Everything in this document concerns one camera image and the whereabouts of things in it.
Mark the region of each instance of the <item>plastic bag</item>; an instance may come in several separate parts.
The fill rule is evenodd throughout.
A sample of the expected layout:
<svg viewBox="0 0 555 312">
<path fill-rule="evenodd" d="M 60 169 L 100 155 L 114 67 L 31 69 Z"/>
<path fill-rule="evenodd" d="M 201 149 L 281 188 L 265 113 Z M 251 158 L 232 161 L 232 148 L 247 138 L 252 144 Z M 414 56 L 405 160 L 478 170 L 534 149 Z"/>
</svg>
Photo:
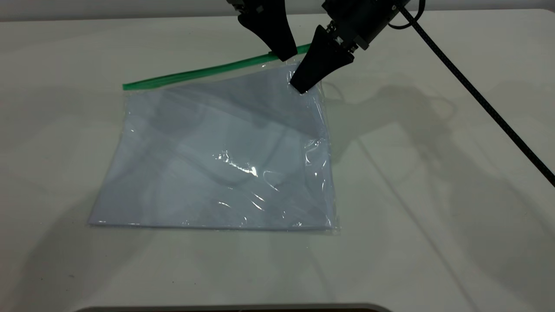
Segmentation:
<svg viewBox="0 0 555 312">
<path fill-rule="evenodd" d="M 89 223 L 336 227 L 320 90 L 288 85 L 296 66 L 130 94 Z"/>
</svg>

